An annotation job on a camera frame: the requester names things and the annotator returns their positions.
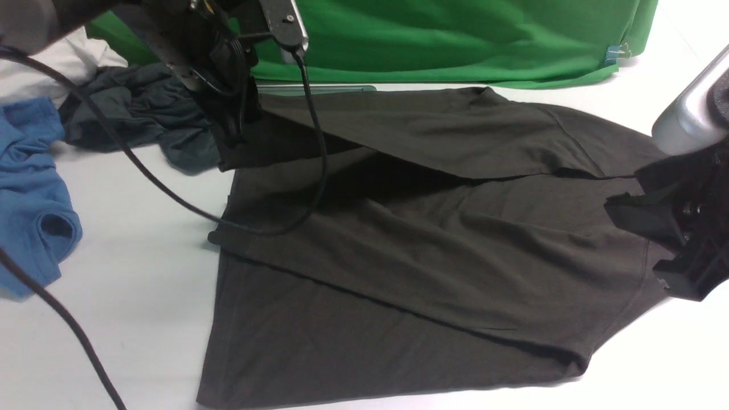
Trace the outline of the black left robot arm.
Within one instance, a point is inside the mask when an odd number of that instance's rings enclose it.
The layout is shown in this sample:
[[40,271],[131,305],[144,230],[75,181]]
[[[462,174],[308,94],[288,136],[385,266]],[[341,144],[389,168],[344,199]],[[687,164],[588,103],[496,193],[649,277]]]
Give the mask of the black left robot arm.
[[253,42],[229,27],[242,11],[245,33],[268,31],[258,1],[3,1],[2,52],[29,59],[112,11],[166,63],[212,126],[221,171],[264,167],[265,133],[252,67]]

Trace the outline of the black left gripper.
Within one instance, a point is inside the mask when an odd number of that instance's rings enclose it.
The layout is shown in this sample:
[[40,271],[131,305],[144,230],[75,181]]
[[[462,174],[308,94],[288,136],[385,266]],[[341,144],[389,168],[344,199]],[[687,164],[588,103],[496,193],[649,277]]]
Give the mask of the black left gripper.
[[143,1],[148,47],[215,122],[219,171],[263,166],[257,122],[245,121],[250,67],[217,1]]

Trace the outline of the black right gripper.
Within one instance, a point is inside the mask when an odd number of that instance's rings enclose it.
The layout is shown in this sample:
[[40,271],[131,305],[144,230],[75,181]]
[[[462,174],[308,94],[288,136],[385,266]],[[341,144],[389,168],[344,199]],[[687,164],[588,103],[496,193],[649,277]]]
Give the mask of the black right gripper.
[[654,273],[674,298],[703,301],[727,282],[727,142],[651,163],[635,175],[644,195],[607,198],[615,227],[670,247]]

